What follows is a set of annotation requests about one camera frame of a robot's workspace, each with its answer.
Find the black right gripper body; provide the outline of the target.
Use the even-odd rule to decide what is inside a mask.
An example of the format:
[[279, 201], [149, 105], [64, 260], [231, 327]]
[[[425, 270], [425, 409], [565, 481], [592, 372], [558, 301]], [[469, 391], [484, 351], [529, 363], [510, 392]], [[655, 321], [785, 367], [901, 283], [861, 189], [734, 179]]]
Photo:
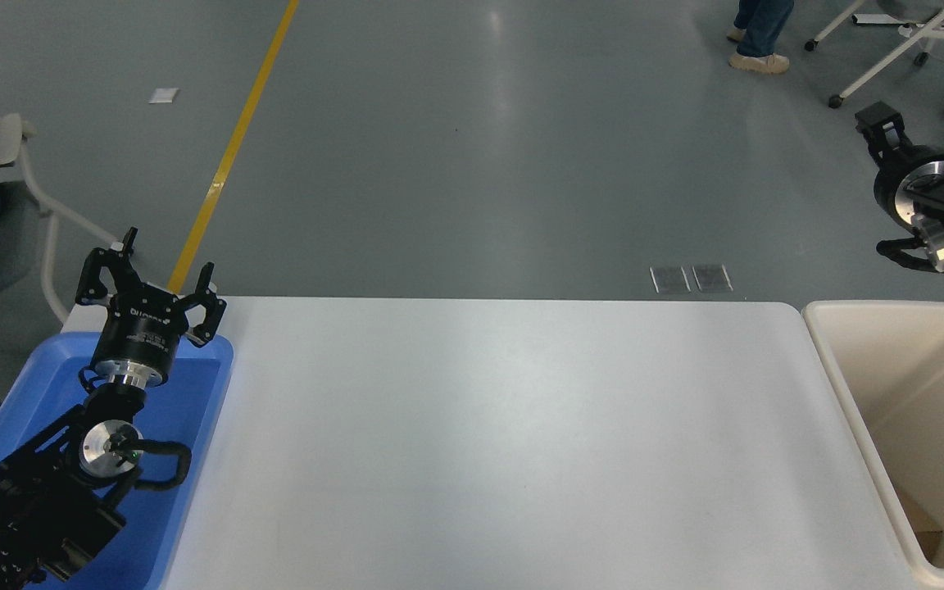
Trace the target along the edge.
[[877, 150], [874, 161], [878, 173], [874, 182], [880, 208], [903, 229], [913, 228], [915, 202], [907, 197], [908, 184], [927, 175], [932, 165], [932, 147], [911, 146]]

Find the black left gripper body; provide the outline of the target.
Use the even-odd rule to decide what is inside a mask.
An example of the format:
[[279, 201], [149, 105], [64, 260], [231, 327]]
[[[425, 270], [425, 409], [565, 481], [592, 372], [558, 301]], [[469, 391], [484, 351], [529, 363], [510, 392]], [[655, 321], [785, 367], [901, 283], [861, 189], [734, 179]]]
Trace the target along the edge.
[[153, 374], [169, 374], [188, 321], [179, 296], [154, 285], [142, 285], [112, 296], [107, 320], [91, 365], [108, 374], [110, 367], [131, 363]]

